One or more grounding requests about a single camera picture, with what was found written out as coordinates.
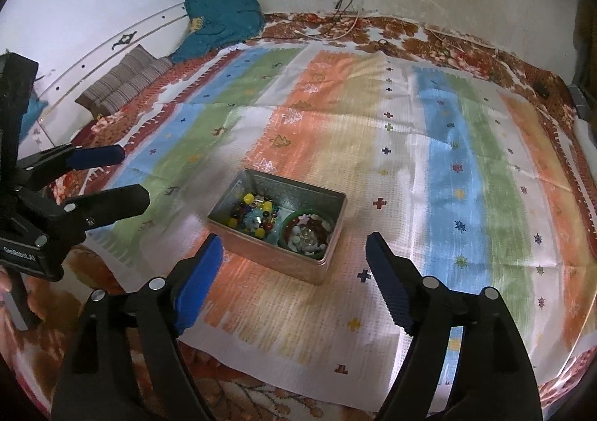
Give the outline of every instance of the bed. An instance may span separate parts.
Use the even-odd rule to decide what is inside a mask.
[[[138,289],[193,254],[207,213],[249,167],[345,192],[347,220],[320,287],[226,254],[180,343],[217,419],[369,419],[380,407],[409,338],[364,259],[375,230],[452,289],[501,291],[547,409],[592,360],[597,330],[597,190],[564,83],[469,35],[396,18],[349,31],[347,17],[321,40],[303,34],[328,28],[325,16],[266,20],[260,38],[176,65],[75,137],[119,143],[127,159],[66,175],[58,201],[141,183],[151,206],[90,233],[60,283],[29,280],[38,331],[14,331],[2,310],[2,354],[23,388],[48,412],[90,291]],[[460,336],[432,409],[450,391]]]

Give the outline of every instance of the blue gripper pad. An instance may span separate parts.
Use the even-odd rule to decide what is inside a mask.
[[[390,310],[392,320],[396,325],[404,328],[407,334],[411,334],[414,321],[409,313],[408,292],[390,264],[398,258],[392,254],[378,233],[367,236],[365,254],[381,296],[386,302],[387,309]]]
[[[199,316],[201,305],[222,265],[224,258],[222,240],[218,236],[213,236],[209,244],[204,243],[201,246],[195,257],[198,256],[199,262],[174,301],[174,310],[178,313],[174,328],[178,335],[182,335],[185,329],[192,327]]]
[[[73,170],[87,170],[88,168],[117,165],[124,160],[124,156],[124,148],[120,145],[79,148],[66,159],[66,165]]]

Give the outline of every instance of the blue stripe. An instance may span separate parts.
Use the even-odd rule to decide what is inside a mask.
[[[207,85],[192,94],[186,103],[177,104],[173,115],[151,137],[151,144],[135,155],[122,174],[113,183],[110,183],[110,188],[143,183],[145,177],[153,172],[157,163],[168,155],[176,143],[193,127],[205,106],[216,101],[231,82],[241,77],[269,50],[263,48],[246,50],[229,62]]]
[[[491,277],[484,231],[483,180],[468,124],[460,111],[459,97],[443,72],[416,68],[415,73],[427,135],[431,138],[424,272],[452,290],[478,294],[490,284]],[[462,171],[456,172],[453,166],[462,166]],[[464,191],[463,199],[455,197],[457,189]],[[466,231],[458,230],[456,221],[462,222]],[[457,265],[458,256],[466,258],[466,266]],[[450,338],[461,337],[462,329],[454,328]],[[447,351],[442,383],[453,383],[458,356],[458,351]]]

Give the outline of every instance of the teal cloth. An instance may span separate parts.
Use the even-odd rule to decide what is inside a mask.
[[[170,56],[175,64],[255,37],[265,25],[257,0],[184,0],[184,6],[191,20],[204,21]]]
[[[21,134],[19,135],[19,143],[21,143],[25,137],[29,134],[29,130],[34,127],[35,122],[41,116],[42,111],[48,105],[44,101],[38,100],[35,91],[32,91],[31,97],[29,98],[29,106],[27,107],[27,113],[21,120]]]

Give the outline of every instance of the green stripe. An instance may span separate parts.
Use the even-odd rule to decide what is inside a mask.
[[[143,182],[151,197],[147,211],[141,216],[117,222],[112,227],[107,244],[104,245],[106,249],[125,264],[142,260],[139,246],[141,237],[146,234],[142,229],[143,223],[153,221],[154,224],[164,225],[174,217],[174,197],[165,196],[163,193],[166,189],[175,186],[183,188],[200,162],[237,124],[242,114],[240,108],[253,104],[301,50],[271,50],[205,107],[189,131],[168,155],[156,164],[151,175]],[[220,127],[225,127],[226,132],[218,137],[214,136],[214,130]],[[199,155],[201,158],[195,163],[189,163],[189,157],[193,155]]]
[[[446,74],[446,79],[458,94],[483,178],[485,231],[490,243],[493,285],[500,290],[527,341],[532,332],[534,300],[526,263],[531,258],[531,246],[525,208],[512,168],[491,130],[481,99],[466,79],[450,74]]]

